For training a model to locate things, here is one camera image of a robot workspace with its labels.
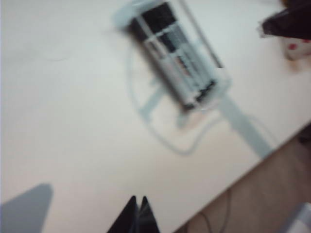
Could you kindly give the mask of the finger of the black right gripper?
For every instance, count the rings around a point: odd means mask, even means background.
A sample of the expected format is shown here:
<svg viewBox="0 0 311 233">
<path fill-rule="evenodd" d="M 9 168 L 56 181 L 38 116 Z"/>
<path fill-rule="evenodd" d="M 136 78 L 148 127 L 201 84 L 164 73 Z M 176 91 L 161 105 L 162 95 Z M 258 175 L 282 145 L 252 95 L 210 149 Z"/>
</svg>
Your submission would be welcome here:
<svg viewBox="0 0 311 233">
<path fill-rule="evenodd" d="M 262 37 L 279 36 L 296 39 L 311 37 L 311 3 L 284 2 L 285 9 L 267 17 L 259 25 Z"/>
</svg>

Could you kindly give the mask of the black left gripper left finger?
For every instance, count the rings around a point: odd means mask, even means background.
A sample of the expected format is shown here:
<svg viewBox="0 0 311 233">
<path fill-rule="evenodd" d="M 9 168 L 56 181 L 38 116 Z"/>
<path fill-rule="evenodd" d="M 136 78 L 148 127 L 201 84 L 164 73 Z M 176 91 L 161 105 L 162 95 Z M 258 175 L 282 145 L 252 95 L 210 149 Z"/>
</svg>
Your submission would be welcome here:
<svg viewBox="0 0 311 233">
<path fill-rule="evenodd" d="M 136 196 L 132 196 L 118 215 L 108 233 L 136 233 L 138 223 L 138 205 Z"/>
</svg>

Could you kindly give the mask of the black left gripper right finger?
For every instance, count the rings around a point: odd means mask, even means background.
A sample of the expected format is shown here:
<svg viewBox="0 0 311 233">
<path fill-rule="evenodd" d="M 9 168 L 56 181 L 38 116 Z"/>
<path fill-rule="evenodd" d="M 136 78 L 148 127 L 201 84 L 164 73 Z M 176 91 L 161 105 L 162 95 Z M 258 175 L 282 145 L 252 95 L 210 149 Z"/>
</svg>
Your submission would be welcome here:
<svg viewBox="0 0 311 233">
<path fill-rule="evenodd" d="M 146 196 L 138 212 L 138 233 L 160 233 L 156 218 Z"/>
</svg>

